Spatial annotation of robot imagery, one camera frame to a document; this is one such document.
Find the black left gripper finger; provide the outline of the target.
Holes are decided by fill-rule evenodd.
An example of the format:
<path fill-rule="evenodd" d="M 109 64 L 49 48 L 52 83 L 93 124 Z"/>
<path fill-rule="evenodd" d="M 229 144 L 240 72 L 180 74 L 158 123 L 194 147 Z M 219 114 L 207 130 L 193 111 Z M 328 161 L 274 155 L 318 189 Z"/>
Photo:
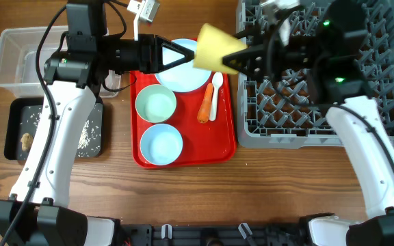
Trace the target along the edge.
<path fill-rule="evenodd" d="M 167 48 L 171 51 L 184 55 L 185 57 L 193 57 L 194 52 L 191 49 L 185 48 L 173 41 L 167 40 L 164 37 L 154 35 L 155 47 L 154 54 L 158 57 L 162 56 L 162 48 Z"/>
<path fill-rule="evenodd" d="M 155 70 L 155 73 L 160 73 L 160 72 L 169 70 L 171 68 L 180 66 L 180 65 L 185 64 L 187 62 L 190 62 L 193 59 L 194 59 L 193 57 L 183 57 L 183 58 L 178 59 L 176 61 L 172 61 L 169 64 L 158 64 L 157 69 Z"/>

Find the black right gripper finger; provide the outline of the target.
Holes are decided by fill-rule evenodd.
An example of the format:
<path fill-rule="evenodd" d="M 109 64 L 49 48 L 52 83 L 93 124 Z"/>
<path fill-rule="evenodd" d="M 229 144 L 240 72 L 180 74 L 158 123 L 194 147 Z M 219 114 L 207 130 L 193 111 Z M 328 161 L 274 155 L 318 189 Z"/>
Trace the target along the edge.
<path fill-rule="evenodd" d="M 244 50 L 225 55 L 222 63 L 255 81 L 262 81 L 266 73 L 267 51 L 263 46 L 250 46 Z"/>
<path fill-rule="evenodd" d="M 244 30 L 233 34 L 234 38 L 238 40 L 245 38 L 247 43 L 262 43 L 263 34 L 260 25 L 247 26 Z"/>

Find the yellow plastic cup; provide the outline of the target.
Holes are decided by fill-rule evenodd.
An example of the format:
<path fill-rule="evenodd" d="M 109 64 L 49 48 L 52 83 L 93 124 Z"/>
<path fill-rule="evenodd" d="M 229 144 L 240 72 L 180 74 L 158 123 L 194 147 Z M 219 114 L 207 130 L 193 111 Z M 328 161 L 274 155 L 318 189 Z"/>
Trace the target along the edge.
<path fill-rule="evenodd" d="M 241 40 L 209 23 L 205 23 L 198 34 L 193 67 L 226 74 L 237 74 L 238 71 L 223 64 L 222 58 L 246 48 L 247 45 Z"/>

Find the mint green bowl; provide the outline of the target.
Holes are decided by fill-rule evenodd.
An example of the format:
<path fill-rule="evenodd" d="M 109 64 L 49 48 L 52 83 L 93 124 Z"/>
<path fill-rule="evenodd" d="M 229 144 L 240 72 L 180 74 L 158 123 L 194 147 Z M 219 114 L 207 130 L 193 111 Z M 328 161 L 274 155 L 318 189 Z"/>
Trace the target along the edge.
<path fill-rule="evenodd" d="M 137 114 L 146 122 L 162 123 L 175 112 L 177 100 L 174 92 L 160 84 L 142 89 L 135 99 Z"/>

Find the orange carrot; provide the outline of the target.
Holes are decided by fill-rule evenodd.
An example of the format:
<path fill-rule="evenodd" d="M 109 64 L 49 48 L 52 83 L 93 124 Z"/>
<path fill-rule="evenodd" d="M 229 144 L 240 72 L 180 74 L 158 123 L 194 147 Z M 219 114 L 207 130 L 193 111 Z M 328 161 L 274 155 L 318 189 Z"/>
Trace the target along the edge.
<path fill-rule="evenodd" d="M 198 111 L 197 120 L 204 124 L 209 121 L 210 110 L 211 110 L 211 102 L 213 96 L 213 84 L 209 83 L 206 87 L 205 94 L 203 96 L 202 104 Z"/>

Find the light blue bowl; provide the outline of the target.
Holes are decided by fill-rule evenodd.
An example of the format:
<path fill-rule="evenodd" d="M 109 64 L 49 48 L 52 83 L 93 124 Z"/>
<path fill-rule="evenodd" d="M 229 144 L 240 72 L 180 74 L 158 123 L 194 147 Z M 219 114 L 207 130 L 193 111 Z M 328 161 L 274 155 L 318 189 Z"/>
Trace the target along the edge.
<path fill-rule="evenodd" d="M 165 166 L 176 161 L 183 150 L 180 132 L 169 124 L 155 124 L 144 131 L 140 152 L 151 164 Z"/>

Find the pile of white rice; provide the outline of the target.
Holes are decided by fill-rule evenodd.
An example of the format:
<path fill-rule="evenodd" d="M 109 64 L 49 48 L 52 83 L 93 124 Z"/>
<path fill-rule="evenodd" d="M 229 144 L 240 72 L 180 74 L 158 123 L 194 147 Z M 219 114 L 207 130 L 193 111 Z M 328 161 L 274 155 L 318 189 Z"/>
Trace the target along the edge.
<path fill-rule="evenodd" d="M 23 135 L 34 137 L 42 113 L 41 105 L 25 106 L 21 109 L 18 143 L 16 145 L 16 158 L 26 160 L 28 152 L 22 149 Z M 101 152 L 101 133 L 103 122 L 103 104 L 96 103 L 88 119 L 83 125 L 79 143 L 77 146 L 77 158 L 96 157 Z"/>

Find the brown food lump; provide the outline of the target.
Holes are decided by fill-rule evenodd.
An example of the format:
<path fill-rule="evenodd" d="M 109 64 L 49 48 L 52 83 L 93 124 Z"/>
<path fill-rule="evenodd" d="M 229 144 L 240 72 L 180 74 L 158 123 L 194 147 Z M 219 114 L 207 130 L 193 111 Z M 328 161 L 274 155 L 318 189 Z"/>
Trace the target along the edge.
<path fill-rule="evenodd" d="M 31 150 L 32 144 L 34 141 L 34 137 L 29 133 L 24 133 L 21 137 L 21 150 L 23 152 L 29 152 Z"/>

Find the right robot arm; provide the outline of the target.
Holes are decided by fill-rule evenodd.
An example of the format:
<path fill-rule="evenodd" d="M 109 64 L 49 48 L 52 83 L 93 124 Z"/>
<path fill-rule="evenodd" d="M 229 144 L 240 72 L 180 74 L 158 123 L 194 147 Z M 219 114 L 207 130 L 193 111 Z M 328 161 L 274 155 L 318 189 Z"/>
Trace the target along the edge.
<path fill-rule="evenodd" d="M 378 104 L 356 60 L 367 37 L 366 12 L 355 1 L 333 1 L 313 36 L 293 36 L 289 17 L 299 1 L 262 1 L 266 28 L 240 31 L 252 44 L 222 58 L 225 66 L 277 85 L 285 70 L 307 69 L 310 107 L 318 108 L 338 135 L 360 183 L 367 219 L 335 215 L 303 218 L 312 245 L 394 245 L 394 147 Z"/>

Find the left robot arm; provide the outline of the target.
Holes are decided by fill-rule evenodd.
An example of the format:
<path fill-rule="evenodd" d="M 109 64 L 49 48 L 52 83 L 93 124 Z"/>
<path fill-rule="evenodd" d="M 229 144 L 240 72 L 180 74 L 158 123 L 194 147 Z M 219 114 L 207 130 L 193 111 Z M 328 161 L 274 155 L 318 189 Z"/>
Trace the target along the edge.
<path fill-rule="evenodd" d="M 118 1 L 69 1 L 68 29 L 56 52 L 36 64 L 44 92 L 40 122 L 25 166 L 0 200 L 2 245 L 130 245 L 118 219 L 68 208 L 78 142 L 110 71 L 155 74 L 190 62 L 194 52 L 161 36 L 130 40 L 107 32 L 105 9 Z"/>

